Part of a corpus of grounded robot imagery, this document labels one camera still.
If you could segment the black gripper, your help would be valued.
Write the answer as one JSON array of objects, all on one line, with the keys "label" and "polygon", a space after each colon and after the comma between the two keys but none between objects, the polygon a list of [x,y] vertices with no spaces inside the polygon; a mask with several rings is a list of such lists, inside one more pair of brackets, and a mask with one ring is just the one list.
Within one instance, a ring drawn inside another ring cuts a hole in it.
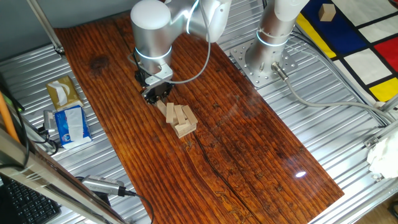
[{"label": "black gripper", "polygon": [[165,100],[174,87],[174,84],[159,80],[142,69],[135,71],[135,79],[142,87],[140,94],[151,105],[156,104],[159,100]]}]

